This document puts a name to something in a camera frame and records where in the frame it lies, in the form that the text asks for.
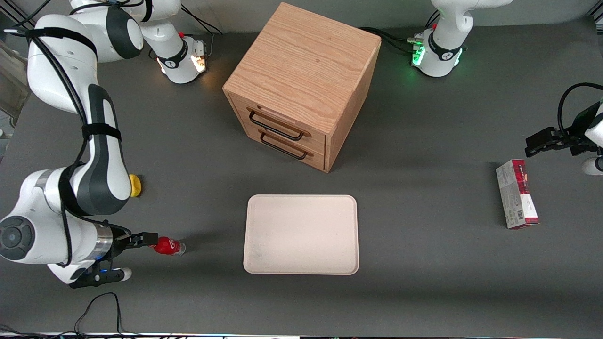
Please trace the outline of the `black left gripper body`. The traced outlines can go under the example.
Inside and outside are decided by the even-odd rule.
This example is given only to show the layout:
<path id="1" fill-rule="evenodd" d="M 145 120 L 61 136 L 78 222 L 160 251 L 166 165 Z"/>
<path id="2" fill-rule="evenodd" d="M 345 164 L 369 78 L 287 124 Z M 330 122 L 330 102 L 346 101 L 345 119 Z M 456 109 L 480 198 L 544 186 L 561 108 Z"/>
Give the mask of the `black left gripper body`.
<path id="1" fill-rule="evenodd" d="M 578 156 L 586 152 L 594 152 L 600 155 L 600 146 L 586 137 L 586 130 L 586 127 L 575 126 L 560 129 L 558 150 L 569 148 L 572 156 Z"/>

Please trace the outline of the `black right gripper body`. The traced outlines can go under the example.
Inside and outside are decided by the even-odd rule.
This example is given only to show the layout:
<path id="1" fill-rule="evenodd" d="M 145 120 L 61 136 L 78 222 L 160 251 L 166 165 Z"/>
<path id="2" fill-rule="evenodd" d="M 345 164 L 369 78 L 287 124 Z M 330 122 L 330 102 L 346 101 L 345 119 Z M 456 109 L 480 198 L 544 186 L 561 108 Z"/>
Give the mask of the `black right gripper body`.
<path id="1" fill-rule="evenodd" d="M 137 244 L 137 240 L 133 238 L 131 234 L 127 233 L 114 233 L 113 241 L 111 246 L 111 258 L 114 259 L 119 256 L 126 249 L 134 248 Z"/>

